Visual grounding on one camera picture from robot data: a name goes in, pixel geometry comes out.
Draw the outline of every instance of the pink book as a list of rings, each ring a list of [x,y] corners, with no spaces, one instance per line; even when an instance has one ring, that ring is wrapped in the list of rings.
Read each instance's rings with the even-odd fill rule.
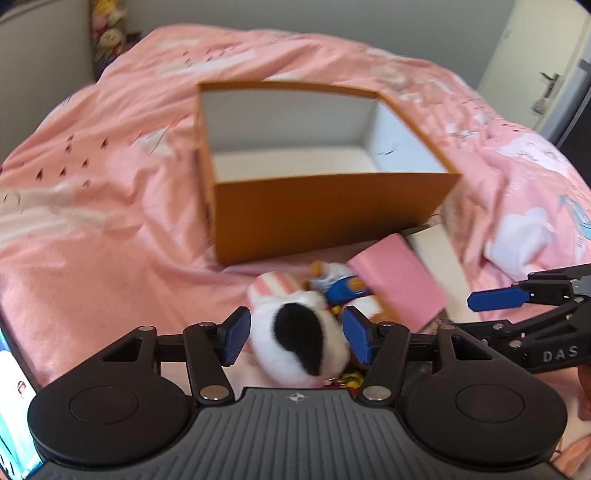
[[[402,235],[373,244],[349,260],[349,266],[412,332],[419,332],[446,307],[445,294]]]

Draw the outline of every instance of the lit screen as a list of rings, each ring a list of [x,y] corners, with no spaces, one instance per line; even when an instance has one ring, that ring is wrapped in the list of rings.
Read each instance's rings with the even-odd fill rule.
[[[0,330],[0,466],[10,480],[26,478],[41,465],[27,425],[34,396]]]

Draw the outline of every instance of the pink blanket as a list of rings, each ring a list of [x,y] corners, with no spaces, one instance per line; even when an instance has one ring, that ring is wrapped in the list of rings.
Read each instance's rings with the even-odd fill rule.
[[[312,260],[346,261],[361,250],[216,265],[193,124],[196,83],[218,79],[305,80],[390,96],[464,174],[440,219],[474,289],[591,262],[591,193],[579,175],[452,72],[323,35],[167,27],[58,106],[3,165],[2,308],[42,384],[139,325],[168,334],[221,322],[244,304],[256,275],[305,277]],[[238,389],[269,385],[248,350],[228,375]],[[577,448],[563,461],[572,468],[590,448],[589,403],[573,371],[550,382],[578,421],[561,446]]]

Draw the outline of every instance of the gray ribbed plate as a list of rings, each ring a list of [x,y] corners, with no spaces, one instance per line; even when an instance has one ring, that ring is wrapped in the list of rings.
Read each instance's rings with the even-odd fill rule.
[[[168,451],[113,471],[47,463],[34,480],[560,480],[546,463],[518,472],[467,471],[415,445],[393,412],[346,391],[248,389],[203,410]]]

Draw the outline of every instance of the open cardboard box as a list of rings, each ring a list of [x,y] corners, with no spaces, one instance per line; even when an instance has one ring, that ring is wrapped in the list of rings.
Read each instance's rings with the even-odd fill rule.
[[[379,93],[288,82],[198,90],[200,165],[223,264],[421,225],[459,177]]]

